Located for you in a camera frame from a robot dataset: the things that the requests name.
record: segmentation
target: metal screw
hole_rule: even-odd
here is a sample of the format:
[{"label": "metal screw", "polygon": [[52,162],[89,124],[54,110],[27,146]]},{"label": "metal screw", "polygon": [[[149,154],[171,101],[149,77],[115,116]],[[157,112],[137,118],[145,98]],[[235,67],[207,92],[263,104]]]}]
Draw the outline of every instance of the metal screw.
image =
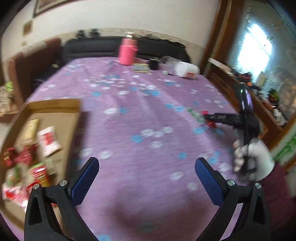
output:
[{"label": "metal screw", "polygon": [[67,184],[67,181],[66,180],[61,180],[60,182],[59,182],[59,184],[60,184],[60,186],[65,186],[66,184]]},{"label": "metal screw", "polygon": [[260,183],[255,183],[255,187],[258,188],[258,189],[260,189],[262,186],[261,186]]},{"label": "metal screw", "polygon": [[234,185],[235,185],[235,182],[234,182],[233,180],[228,180],[228,181],[227,181],[227,184],[228,184],[229,186],[234,186]]},{"label": "metal screw", "polygon": [[34,184],[34,186],[33,186],[34,189],[37,189],[38,187],[39,187],[38,183]]}]

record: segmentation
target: gloved hand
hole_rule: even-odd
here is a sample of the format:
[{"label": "gloved hand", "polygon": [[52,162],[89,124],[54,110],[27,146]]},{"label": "gloved hand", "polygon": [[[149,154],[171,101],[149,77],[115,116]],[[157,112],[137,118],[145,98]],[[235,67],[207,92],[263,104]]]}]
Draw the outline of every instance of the gloved hand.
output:
[{"label": "gloved hand", "polygon": [[257,171],[250,175],[250,180],[261,181],[267,177],[273,170],[275,161],[272,159],[271,153],[267,146],[260,139],[253,138],[249,146],[240,147],[240,141],[233,144],[234,151],[234,171],[238,172],[244,164],[244,156],[248,155],[253,158],[256,163]]}]

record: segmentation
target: white container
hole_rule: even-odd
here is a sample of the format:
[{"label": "white container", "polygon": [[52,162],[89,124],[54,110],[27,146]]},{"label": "white container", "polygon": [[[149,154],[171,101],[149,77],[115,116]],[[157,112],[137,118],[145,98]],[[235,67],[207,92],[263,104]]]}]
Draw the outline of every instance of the white container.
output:
[{"label": "white container", "polygon": [[183,78],[195,78],[200,73],[199,67],[186,62],[178,62],[175,66],[175,74]]}]

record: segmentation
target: sleeve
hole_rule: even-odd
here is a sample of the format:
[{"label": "sleeve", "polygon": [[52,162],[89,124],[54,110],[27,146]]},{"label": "sleeve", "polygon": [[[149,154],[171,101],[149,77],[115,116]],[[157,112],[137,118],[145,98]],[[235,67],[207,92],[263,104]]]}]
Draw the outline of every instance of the sleeve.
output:
[{"label": "sleeve", "polygon": [[290,230],[289,227],[296,226],[296,204],[289,195],[284,170],[277,163],[260,184],[269,208],[272,233],[277,236],[284,230],[285,235],[295,233],[295,228]]}]

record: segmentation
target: pink bottle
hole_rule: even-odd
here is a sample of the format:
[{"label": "pink bottle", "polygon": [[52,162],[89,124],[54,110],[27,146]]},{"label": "pink bottle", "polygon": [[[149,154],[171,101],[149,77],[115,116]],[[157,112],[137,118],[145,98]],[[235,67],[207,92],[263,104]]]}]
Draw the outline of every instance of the pink bottle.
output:
[{"label": "pink bottle", "polygon": [[135,62],[137,48],[137,40],[133,39],[133,32],[127,32],[126,37],[122,39],[119,47],[119,62],[122,65],[132,65]]}]

